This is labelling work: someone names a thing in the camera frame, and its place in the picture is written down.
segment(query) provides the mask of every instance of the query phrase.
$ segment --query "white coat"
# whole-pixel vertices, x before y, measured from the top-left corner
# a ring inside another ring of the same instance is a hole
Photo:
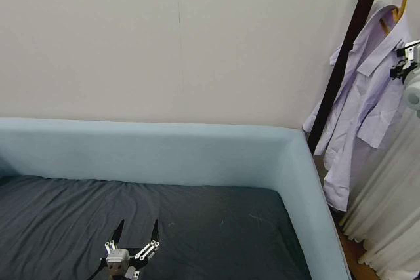
[[[379,148],[404,108],[403,84],[401,80],[390,79],[389,70],[396,64],[394,49],[410,41],[406,17],[403,15],[388,35],[379,23],[383,18],[392,26],[393,9],[392,5],[381,7],[357,36],[339,93],[315,150],[315,155],[325,152],[327,202],[340,211],[347,210],[352,160],[357,164],[364,162],[363,155],[354,151],[356,137],[372,148]],[[335,64],[339,49],[331,57],[331,65]],[[303,124],[307,132],[312,129],[319,105]]]

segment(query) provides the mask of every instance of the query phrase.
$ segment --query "white curtain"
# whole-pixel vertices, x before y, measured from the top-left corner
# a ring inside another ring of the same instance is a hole
[[[364,241],[359,263],[382,280],[412,280],[420,270],[420,119],[411,114],[340,225]]]

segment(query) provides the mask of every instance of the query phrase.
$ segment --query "clothes hanger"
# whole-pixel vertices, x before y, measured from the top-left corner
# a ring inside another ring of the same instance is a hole
[[[400,21],[402,15],[404,14],[404,11],[406,10],[406,5],[407,5],[407,0],[402,0],[401,7],[396,8],[392,11],[392,17],[393,17],[395,23]],[[385,32],[385,34],[388,35],[390,30],[389,30],[389,27],[387,26],[387,24],[385,23],[385,21],[383,19],[380,19],[379,22],[381,23],[382,30]]]

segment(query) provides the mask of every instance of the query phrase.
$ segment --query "light blue bed frame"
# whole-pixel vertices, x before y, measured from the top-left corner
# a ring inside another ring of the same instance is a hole
[[[2,118],[0,174],[269,188],[285,203],[312,279],[350,279],[300,130]]]

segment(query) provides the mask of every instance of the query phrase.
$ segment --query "dark gray mattress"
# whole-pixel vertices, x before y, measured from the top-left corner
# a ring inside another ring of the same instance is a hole
[[[120,247],[143,247],[156,218],[161,248],[144,280],[310,279],[272,190],[3,177],[0,217],[2,280],[84,280],[121,219]]]

